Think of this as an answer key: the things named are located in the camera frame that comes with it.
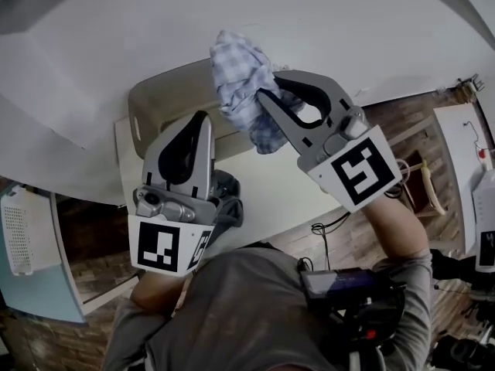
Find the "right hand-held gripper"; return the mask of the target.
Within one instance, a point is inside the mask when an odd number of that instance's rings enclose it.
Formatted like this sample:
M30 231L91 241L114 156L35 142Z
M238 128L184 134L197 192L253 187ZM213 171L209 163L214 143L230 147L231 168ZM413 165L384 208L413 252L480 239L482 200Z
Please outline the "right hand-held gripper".
M258 101L293 148L298 166L322 191L353 213L401 179L391 147L379 125L371 125L347 92L332 78L302 70L274 73L280 90L315 107L320 119L305 122L271 91Z

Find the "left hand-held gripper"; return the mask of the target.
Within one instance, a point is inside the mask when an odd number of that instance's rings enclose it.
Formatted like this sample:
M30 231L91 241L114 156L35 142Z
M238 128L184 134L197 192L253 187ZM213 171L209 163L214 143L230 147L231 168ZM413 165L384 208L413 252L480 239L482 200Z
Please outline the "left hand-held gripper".
M150 144L142 173L146 185L135 190L136 210L129 216L132 266L165 275L197 268L222 206L220 199L208 199L213 151L205 111L172 122Z

